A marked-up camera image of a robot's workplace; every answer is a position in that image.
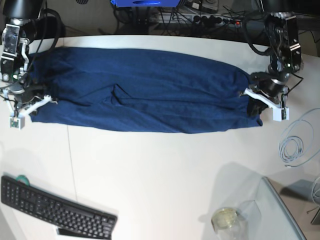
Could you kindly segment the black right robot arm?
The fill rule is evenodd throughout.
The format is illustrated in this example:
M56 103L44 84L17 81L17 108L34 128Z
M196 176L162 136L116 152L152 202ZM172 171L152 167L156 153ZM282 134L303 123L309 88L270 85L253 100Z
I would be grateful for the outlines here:
M34 91L29 90L28 75L34 62L29 50L38 34L37 21L43 6L43 0L6 0L3 4L6 24L1 35L0 88L7 90L20 104L28 104L35 97Z

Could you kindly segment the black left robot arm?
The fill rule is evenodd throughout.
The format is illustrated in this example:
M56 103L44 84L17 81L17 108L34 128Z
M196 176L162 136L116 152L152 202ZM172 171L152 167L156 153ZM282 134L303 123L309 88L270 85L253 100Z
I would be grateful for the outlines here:
M241 93L250 97L247 108L250 117L270 108L273 120L281 122L290 118L286 106L290 92L287 82L302 66L297 17L293 12L287 0L262 0L260 8L246 14L242 20L241 28L249 47L260 56L270 57L268 70L251 73L251 84ZM247 29L247 23L256 16L263 18L264 33L269 41L264 51L253 45Z

